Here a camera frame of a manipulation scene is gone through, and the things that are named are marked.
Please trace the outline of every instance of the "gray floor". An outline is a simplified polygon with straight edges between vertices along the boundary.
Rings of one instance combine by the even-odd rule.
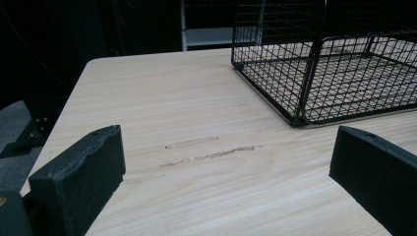
[[[0,110],[0,150],[13,143],[26,124],[30,114],[22,101]],[[0,190],[21,191],[42,147],[35,147],[29,154],[0,159]]]

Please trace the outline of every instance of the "light wood grain surface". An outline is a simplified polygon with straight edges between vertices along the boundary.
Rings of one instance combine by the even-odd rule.
[[[388,235],[328,177],[338,126],[289,127],[230,55],[89,62],[33,171],[90,131],[120,124],[127,173],[89,235]],[[416,118],[344,125],[417,153]]]

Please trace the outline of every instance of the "wire basket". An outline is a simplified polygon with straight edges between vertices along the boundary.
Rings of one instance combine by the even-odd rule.
[[[233,66],[292,126],[417,108],[417,4],[240,1]]]

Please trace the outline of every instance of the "basket leg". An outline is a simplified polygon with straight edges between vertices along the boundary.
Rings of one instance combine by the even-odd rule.
[[[374,44],[374,40],[375,40],[375,37],[374,36],[372,36],[369,39],[368,45],[366,45],[365,55],[370,55],[370,53],[371,53],[371,47],[372,47],[372,44]]]
[[[303,83],[301,86],[300,99],[297,104],[297,110],[295,112],[294,120],[292,125],[300,123],[310,124],[309,120],[306,118],[306,105],[309,98],[310,88],[313,83],[313,78],[316,74],[316,69],[319,64],[320,53],[323,47],[323,41],[314,41],[312,51],[310,52],[309,59],[307,61],[307,70],[303,78]]]
[[[257,31],[255,35],[255,46],[260,46],[262,44],[262,36],[263,36],[263,21],[264,21],[264,13],[265,13],[265,4],[267,0],[261,1],[261,9],[260,9],[260,17],[258,20]]]

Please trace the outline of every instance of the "black wire basket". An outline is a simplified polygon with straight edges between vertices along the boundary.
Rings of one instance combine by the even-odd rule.
[[[415,109],[416,2],[240,1],[232,64],[292,126]]]

